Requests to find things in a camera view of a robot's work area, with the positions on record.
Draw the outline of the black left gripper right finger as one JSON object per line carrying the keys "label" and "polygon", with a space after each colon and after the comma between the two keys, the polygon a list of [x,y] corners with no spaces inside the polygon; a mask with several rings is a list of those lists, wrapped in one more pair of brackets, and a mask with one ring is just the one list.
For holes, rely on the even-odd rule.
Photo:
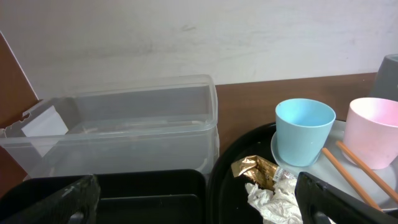
{"label": "black left gripper right finger", "polygon": [[381,212],[308,172],[300,172],[295,198],[303,224],[397,224],[397,218]]}

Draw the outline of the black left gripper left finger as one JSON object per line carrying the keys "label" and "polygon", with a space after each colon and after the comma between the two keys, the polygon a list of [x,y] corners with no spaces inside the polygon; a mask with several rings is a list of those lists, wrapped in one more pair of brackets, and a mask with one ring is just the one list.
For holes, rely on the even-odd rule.
{"label": "black left gripper left finger", "polygon": [[29,179],[1,198],[1,223],[96,223],[97,176]]}

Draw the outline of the white tissue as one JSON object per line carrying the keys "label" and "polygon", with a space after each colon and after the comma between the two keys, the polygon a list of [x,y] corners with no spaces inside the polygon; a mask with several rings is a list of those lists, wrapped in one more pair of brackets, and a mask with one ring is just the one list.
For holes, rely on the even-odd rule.
{"label": "white tissue", "polygon": [[274,190],[267,190],[246,183],[248,204],[260,213],[263,224],[303,224],[295,198],[296,184],[297,179],[280,180],[274,184]]}

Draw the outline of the wooden chopstick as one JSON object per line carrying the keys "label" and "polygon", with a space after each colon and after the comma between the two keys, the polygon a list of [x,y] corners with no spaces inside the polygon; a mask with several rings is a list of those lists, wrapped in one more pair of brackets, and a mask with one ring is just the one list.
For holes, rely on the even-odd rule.
{"label": "wooden chopstick", "polygon": [[336,145],[350,157],[390,198],[397,202],[397,192],[382,180],[372,169],[370,169],[360,158],[351,152],[342,141],[337,141]]}
{"label": "wooden chopstick", "polygon": [[323,148],[322,153],[326,158],[333,164],[335,169],[343,176],[343,178],[350,184],[350,186],[355,190],[355,192],[363,199],[365,203],[372,206],[376,210],[382,211],[379,205],[364,191],[364,189],[355,181],[350,173],[338,162],[338,160],[333,156],[333,154],[327,149]]}

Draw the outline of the gold coffee sachet wrapper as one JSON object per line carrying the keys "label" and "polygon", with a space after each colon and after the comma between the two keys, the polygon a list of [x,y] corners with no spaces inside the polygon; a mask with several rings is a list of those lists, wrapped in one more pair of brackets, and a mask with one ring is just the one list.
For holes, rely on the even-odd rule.
{"label": "gold coffee sachet wrapper", "polygon": [[274,190],[274,184],[296,179],[291,172],[260,156],[247,156],[231,164],[233,177],[246,176],[260,188]]}

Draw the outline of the light blue plastic cup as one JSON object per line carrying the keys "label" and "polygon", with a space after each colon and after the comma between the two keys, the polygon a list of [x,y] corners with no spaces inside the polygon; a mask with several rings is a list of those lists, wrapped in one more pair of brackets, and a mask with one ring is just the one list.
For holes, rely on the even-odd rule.
{"label": "light blue plastic cup", "polygon": [[275,108],[277,152],[291,166],[306,167],[319,157],[336,113],[316,100],[292,98]]}

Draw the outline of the pink plastic cup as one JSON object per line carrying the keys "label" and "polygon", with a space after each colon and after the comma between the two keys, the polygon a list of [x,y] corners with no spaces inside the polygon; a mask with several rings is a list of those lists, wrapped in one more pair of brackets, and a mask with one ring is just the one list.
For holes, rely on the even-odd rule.
{"label": "pink plastic cup", "polygon": [[397,157],[397,102],[357,98],[349,104],[343,144],[373,170]]}

